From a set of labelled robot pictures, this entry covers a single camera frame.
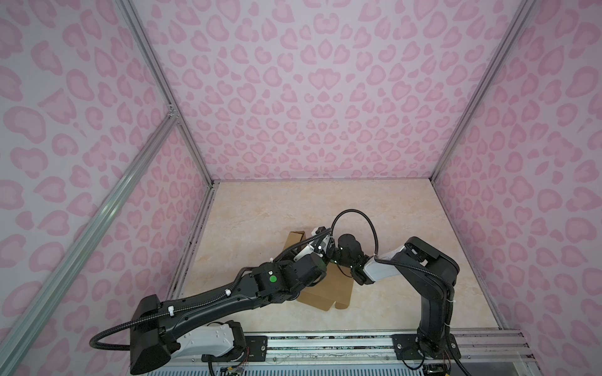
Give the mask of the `brown cardboard box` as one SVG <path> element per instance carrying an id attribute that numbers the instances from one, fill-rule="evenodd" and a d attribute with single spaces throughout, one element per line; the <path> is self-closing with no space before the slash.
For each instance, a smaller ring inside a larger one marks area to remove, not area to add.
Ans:
<path id="1" fill-rule="evenodd" d="M 317 285 L 302 290 L 296 302 L 325 312 L 331 308 L 346 310 L 351 304 L 354 280 L 342 271 L 346 270 L 329 263 L 325 278 Z"/>

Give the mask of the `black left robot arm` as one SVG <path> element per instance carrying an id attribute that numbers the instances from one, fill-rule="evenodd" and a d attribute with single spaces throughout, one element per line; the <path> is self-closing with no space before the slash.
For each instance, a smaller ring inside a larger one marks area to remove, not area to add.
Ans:
<path id="1" fill-rule="evenodd" d="M 225 316 L 297 299 L 304 288 L 325 277 L 327 265 L 316 255 L 246 267 L 220 288 L 182 299 L 159 302 L 143 299 L 130 330 L 130 374 L 139 375 L 166 365 L 182 348 L 178 339 Z"/>

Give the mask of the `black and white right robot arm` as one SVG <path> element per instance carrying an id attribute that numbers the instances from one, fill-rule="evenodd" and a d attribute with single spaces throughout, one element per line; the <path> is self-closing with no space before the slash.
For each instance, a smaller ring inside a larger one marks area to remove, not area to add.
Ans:
<path id="1" fill-rule="evenodd" d="M 421 238 L 411 237 L 403 246 L 381 257 L 368 256 L 351 234 L 327 247 L 330 261 L 346 267 L 358 285 L 373 285 L 389 277 L 403 276 L 421 296 L 420 325 L 414 348 L 435 358 L 448 344 L 453 315 L 457 262 Z"/>

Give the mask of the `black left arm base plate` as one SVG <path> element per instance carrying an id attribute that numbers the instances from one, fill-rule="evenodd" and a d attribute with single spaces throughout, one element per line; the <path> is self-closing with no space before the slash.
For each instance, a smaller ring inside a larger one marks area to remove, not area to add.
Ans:
<path id="1" fill-rule="evenodd" d="M 267 357 L 268 337 L 262 335 L 246 335 L 244 338 L 235 338 L 233 349 L 224 355 L 215 357 L 202 355 L 202 361 L 212 362 L 264 362 Z"/>

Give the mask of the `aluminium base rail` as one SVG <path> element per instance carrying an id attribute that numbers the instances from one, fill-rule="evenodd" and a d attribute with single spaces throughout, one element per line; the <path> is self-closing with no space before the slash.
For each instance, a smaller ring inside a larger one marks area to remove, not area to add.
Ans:
<path id="1" fill-rule="evenodd" d="M 462 358 L 397 360 L 391 335 L 409 331 L 265 332 L 264 362 L 213 363 L 215 375 L 540 375 L 516 330 L 454 330 Z"/>

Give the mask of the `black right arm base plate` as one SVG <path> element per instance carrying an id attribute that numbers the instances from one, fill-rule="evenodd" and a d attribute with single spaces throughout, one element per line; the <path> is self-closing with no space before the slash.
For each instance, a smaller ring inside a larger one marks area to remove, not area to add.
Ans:
<path id="1" fill-rule="evenodd" d="M 454 360 L 455 357 L 461 359 L 462 354 L 459 344 L 453 334 L 449 335 L 451 346 L 448 346 L 447 340 L 442 338 L 439 350 L 433 352 L 428 346 L 420 347 L 418 335 L 416 334 L 394 334 L 391 335 L 393 350 L 397 360 Z"/>

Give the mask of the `aluminium right corner post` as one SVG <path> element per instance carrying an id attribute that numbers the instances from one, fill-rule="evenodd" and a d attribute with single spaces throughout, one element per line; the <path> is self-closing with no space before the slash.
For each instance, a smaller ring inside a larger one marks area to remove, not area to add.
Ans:
<path id="1" fill-rule="evenodd" d="M 528 26 L 530 19 L 535 14 L 538 6 L 539 1 L 536 0 L 524 0 L 520 2 L 517 12 L 515 12 L 509 27 L 506 29 L 497 49 L 493 53 L 492 59 L 490 59 L 488 62 L 481 80 L 478 82 L 472 97 L 470 97 L 465 111 L 459 118 L 458 124 L 445 145 L 441 157 L 439 158 L 439 161 L 437 162 L 434 171 L 429 178 L 433 186 L 437 180 L 442 177 L 444 168 L 452 159 L 452 153 L 459 145 L 460 140 L 470 125 L 470 122 L 477 112 L 477 109 L 487 96 L 487 93 L 493 85 L 497 75 L 501 71 L 503 64 L 513 51 L 515 45 L 517 45 L 520 36 Z"/>

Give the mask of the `aluminium corner post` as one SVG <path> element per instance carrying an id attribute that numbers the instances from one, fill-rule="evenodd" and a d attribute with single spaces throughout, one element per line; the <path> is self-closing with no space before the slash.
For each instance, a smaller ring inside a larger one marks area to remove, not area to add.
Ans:
<path id="1" fill-rule="evenodd" d="M 497 49 L 493 53 L 492 59 L 490 59 L 488 62 L 481 80 L 478 82 L 472 97 L 470 97 L 465 111 L 459 118 L 458 124 L 445 145 L 441 157 L 439 158 L 439 161 L 437 162 L 434 171 L 429 178 L 433 186 L 437 180 L 442 177 L 444 168 L 452 159 L 452 153 L 459 145 L 460 140 L 470 125 L 470 122 L 477 112 L 477 109 L 487 96 L 487 93 L 493 85 L 497 75 L 501 71 L 503 64 L 513 51 L 515 45 L 517 45 L 520 36 L 528 26 L 530 19 L 535 14 L 538 6 L 539 1 L 536 0 L 524 0 L 520 2 L 517 12 L 515 12 L 509 27 L 506 29 Z"/>
<path id="2" fill-rule="evenodd" d="M 203 180 L 207 186 L 212 187 L 214 180 L 211 178 L 209 170 L 202 158 L 202 154 L 198 145 L 194 140 L 193 133 L 181 112 L 180 105 L 177 102 L 174 91 L 172 90 L 169 80 L 166 76 L 166 72 L 161 66 L 161 62 L 158 59 L 158 54 L 152 46 L 151 39 L 145 31 L 143 22 L 138 14 L 136 6 L 133 1 L 117 0 L 114 4 L 119 9 L 122 19 L 124 20 L 127 28 L 130 30 L 133 41 L 137 45 L 142 58 L 148 66 L 150 75 L 152 76 L 158 91 L 161 93 L 166 106 L 169 108 L 169 112 L 176 118 L 176 124 L 183 136 L 184 142 L 192 154 L 193 162 L 197 165 L 199 172 L 202 174 Z"/>

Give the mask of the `aluminium left corner post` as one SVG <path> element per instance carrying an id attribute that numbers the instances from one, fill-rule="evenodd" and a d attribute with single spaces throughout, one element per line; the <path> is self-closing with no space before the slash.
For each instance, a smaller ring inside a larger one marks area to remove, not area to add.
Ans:
<path id="1" fill-rule="evenodd" d="M 174 91 L 172 90 L 169 80 L 166 76 L 166 72 L 161 66 L 161 62 L 158 59 L 158 54 L 152 46 L 151 39 L 145 31 L 143 22 L 138 14 L 136 6 L 133 1 L 117 0 L 114 4 L 119 9 L 122 19 L 124 20 L 127 28 L 130 30 L 133 41 L 137 45 L 142 58 L 148 66 L 150 75 L 152 76 L 158 91 L 161 93 L 166 106 L 169 108 L 169 112 L 176 118 L 176 124 L 183 136 L 184 142 L 192 154 L 193 162 L 197 165 L 199 172 L 202 174 L 203 180 L 207 186 L 212 187 L 214 180 L 211 178 L 209 170 L 202 158 L 202 154 L 198 145 L 194 140 L 193 133 L 181 112 L 180 105 L 177 102 Z"/>

